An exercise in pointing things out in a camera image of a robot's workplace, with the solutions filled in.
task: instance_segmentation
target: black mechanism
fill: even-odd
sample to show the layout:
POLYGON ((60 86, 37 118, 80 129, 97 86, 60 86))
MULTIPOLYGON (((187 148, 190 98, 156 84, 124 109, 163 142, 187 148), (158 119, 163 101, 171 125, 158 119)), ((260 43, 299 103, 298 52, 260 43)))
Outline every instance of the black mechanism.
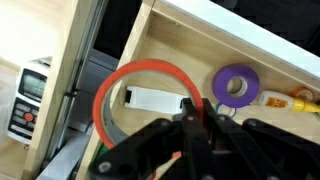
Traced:
POLYGON ((161 179, 320 179, 319 145, 257 119, 239 125, 203 102, 203 126, 191 100, 183 99, 178 120, 145 126, 92 162, 90 178, 147 179, 181 152, 161 179))

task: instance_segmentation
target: orange object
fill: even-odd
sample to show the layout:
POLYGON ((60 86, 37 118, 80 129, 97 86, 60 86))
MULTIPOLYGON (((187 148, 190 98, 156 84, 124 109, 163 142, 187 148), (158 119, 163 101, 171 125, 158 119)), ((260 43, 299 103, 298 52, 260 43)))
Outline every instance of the orange object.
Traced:
POLYGON ((105 121, 102 121, 101 107, 105 98, 109 95, 112 90, 112 87, 125 75, 137 72, 137 71, 145 71, 152 70, 157 72, 163 72, 169 74, 179 80, 189 91, 190 97, 192 98, 197 113, 199 115, 200 123, 202 124, 202 116, 203 116, 203 102, 200 96, 200 93, 197 87, 193 84, 191 79, 187 76, 185 72, 183 72, 179 67, 159 59, 142 59, 137 61, 132 61, 124 66, 120 67, 117 71, 111 74, 99 87, 98 92, 95 96, 93 103, 93 121, 96 126, 96 130, 100 136, 100 139, 104 143, 104 145, 111 149, 114 147, 113 142, 105 133, 105 121))
POLYGON ((33 115, 31 113, 26 113, 26 114, 24 114, 24 119, 26 121, 32 121, 33 120, 33 115))
POLYGON ((313 100, 313 92, 306 87, 297 88, 290 95, 309 102, 313 100))

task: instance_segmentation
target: tape roll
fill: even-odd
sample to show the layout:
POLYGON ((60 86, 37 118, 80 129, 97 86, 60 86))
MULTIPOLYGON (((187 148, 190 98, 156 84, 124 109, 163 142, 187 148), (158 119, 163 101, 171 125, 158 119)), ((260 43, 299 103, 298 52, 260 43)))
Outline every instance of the tape roll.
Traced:
POLYGON ((249 105, 258 95, 260 89, 260 80, 257 73, 251 68, 232 64, 221 68, 212 80, 212 91, 215 97, 222 104, 241 108, 249 105), (228 83, 233 78, 241 80, 241 89, 236 93, 229 93, 228 83))
POLYGON ((237 114, 237 108, 230 108, 222 103, 216 105, 216 112, 218 114, 225 114, 230 117, 234 117, 237 114))
POLYGON ((299 99, 309 101, 309 102, 313 100, 313 92, 306 87, 300 87, 295 89, 294 91, 292 91, 291 96, 297 97, 299 99))
POLYGON ((177 66, 163 60, 159 59, 142 59, 132 61, 128 64, 123 65, 117 71, 112 73, 99 87, 94 103, 93 103, 93 121, 96 126, 96 130, 100 139, 104 143, 104 145, 111 149, 114 147, 114 143, 108 137, 106 133, 106 120, 104 119, 103 108, 104 108, 104 101, 106 97, 112 91, 113 86, 120 81, 120 79, 128 74, 137 72, 137 71, 157 71, 163 72, 166 74, 171 75, 172 77, 176 78, 179 82, 181 82, 188 90, 193 103, 196 106, 197 113, 199 115, 200 123, 202 124, 202 116, 203 116, 203 102, 200 96, 200 93, 196 86, 193 84, 191 79, 187 76, 185 72, 183 72, 177 66))

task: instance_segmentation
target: white device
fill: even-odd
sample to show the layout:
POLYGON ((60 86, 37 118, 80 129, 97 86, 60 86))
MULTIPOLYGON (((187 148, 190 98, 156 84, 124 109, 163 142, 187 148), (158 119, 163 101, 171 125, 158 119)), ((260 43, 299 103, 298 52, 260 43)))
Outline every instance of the white device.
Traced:
POLYGON ((9 137, 30 144, 49 68, 50 61, 43 59, 29 61, 21 67, 8 126, 9 137))

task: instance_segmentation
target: white tag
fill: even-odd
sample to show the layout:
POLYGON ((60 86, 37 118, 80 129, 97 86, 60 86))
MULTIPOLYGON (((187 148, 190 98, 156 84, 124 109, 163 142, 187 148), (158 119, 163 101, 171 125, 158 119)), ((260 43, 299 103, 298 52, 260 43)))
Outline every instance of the white tag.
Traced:
POLYGON ((131 91, 131 97, 130 102, 125 103, 125 107, 166 114, 181 113, 181 100, 187 98, 180 94, 136 86, 128 86, 127 90, 131 91))

